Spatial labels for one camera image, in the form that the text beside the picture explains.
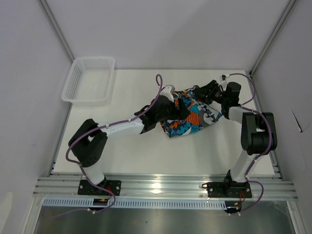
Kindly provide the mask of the blue patterned shorts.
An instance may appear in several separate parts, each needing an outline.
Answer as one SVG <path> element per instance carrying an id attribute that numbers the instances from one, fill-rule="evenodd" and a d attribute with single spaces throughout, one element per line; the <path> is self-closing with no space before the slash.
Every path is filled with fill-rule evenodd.
<path id="1" fill-rule="evenodd" d="M 173 94 L 175 106 L 177 99 L 182 98 L 185 106 L 191 114 L 184 120 L 162 120 L 160 125 L 169 138 L 185 136 L 197 133 L 204 128 L 216 123 L 222 117 L 222 114 L 209 104 L 203 103 L 194 96 L 195 85 L 182 91 L 175 91 Z"/>

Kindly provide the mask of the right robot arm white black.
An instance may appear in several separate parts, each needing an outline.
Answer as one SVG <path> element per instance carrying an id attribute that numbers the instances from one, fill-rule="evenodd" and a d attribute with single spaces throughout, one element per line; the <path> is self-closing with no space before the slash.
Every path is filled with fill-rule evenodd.
<path id="1" fill-rule="evenodd" d="M 241 85 L 236 82 L 229 82 L 223 89 L 215 80 L 194 90 L 199 100 L 219 103 L 226 119 L 241 124 L 241 155 L 220 183 L 223 193 L 230 197 L 247 188 L 249 172 L 262 156 L 277 147 L 273 114 L 243 107 L 239 104 L 240 90 Z"/>

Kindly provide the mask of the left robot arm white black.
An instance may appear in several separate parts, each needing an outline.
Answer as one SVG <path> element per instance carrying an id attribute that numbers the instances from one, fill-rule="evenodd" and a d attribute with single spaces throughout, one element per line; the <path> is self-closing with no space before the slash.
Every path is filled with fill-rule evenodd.
<path id="1" fill-rule="evenodd" d="M 174 100 L 160 95 L 150 105 L 135 112 L 130 119 L 101 126 L 92 118 L 87 119 L 68 142 L 65 157 L 80 167 L 89 181 L 89 190 L 100 195 L 105 191 L 106 183 L 98 161 L 108 140 L 143 134 L 163 120 L 184 120 L 190 113 L 181 98 L 175 104 Z"/>

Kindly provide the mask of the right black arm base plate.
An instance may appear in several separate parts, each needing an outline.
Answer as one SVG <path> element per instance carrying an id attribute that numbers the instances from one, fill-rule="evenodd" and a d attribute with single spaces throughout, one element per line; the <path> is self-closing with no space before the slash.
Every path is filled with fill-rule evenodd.
<path id="1" fill-rule="evenodd" d="M 207 182 L 201 185 L 210 198 L 252 198 L 248 182 Z"/>

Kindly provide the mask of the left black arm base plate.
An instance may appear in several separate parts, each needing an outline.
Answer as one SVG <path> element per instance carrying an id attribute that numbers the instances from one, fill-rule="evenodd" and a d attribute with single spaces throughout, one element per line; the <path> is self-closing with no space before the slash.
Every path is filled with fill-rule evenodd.
<path id="1" fill-rule="evenodd" d="M 100 184 L 98 184 L 98 186 L 112 192 L 115 196 L 120 195 L 121 190 L 120 180 L 104 180 Z M 78 186 L 78 195 L 109 196 L 110 194 L 108 192 L 105 192 L 101 189 L 94 187 L 87 180 L 81 180 Z"/>

